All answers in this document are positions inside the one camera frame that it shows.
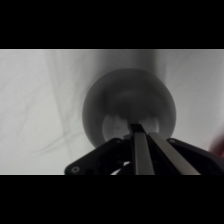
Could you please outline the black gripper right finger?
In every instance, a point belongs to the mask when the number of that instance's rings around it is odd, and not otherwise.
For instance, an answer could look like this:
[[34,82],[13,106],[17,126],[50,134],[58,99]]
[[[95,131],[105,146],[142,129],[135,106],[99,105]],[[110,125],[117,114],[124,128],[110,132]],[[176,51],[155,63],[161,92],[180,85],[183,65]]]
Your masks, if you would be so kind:
[[181,175],[199,175],[199,172],[158,133],[151,133],[150,138]]

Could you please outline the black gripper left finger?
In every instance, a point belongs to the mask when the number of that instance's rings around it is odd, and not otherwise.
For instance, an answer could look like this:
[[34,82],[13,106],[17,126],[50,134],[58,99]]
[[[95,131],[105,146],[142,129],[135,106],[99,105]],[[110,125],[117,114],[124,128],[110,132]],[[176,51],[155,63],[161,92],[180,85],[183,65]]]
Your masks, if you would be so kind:
[[133,135],[134,166],[136,175],[154,175],[147,136],[140,124],[130,125]]

